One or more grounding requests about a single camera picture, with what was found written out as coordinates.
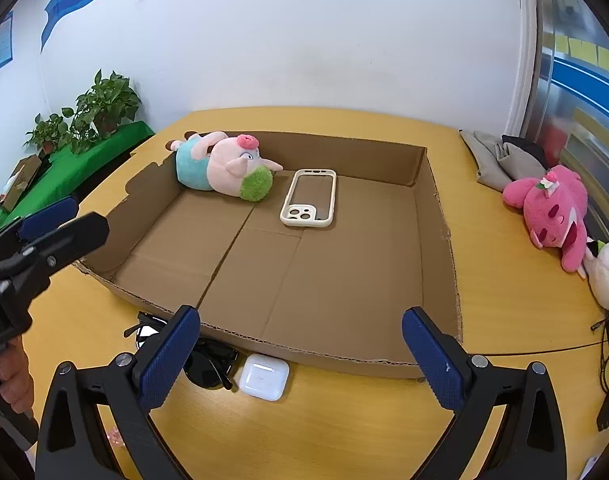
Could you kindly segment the operator left hand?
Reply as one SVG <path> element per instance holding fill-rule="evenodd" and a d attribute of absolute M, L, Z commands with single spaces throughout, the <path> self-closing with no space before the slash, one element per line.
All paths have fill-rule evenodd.
<path fill-rule="evenodd" d="M 10 340 L 6 349 L 0 353 L 0 381 L 1 396 L 16 413 L 32 411 L 34 380 L 21 336 Z"/>

